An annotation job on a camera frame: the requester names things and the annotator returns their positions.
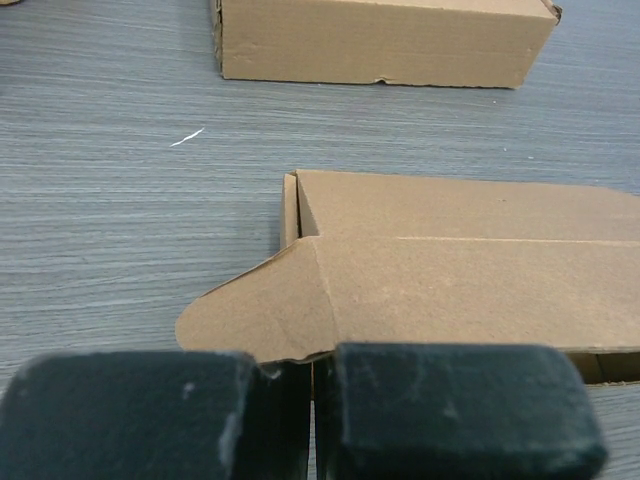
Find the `large brown cardboard box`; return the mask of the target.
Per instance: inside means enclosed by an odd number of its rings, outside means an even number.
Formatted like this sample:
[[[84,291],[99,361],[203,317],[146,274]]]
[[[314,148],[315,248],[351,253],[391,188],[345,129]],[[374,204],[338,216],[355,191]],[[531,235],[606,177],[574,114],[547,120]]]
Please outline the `large brown cardboard box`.
[[[552,1],[223,0],[225,79],[517,89],[562,9]]]

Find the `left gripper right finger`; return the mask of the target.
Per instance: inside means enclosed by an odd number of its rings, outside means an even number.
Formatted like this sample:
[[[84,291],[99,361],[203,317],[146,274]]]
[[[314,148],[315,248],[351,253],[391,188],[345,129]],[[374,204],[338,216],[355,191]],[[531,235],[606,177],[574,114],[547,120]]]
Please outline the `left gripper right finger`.
[[[315,390],[322,479],[591,479],[608,459],[580,374],[548,346],[342,343]]]

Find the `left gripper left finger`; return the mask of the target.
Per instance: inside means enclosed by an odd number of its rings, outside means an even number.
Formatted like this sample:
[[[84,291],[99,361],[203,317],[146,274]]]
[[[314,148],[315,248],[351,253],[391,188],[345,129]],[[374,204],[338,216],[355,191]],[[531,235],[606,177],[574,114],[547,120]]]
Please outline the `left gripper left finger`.
[[[240,352],[40,356],[1,402],[5,479],[303,479],[311,370]]]

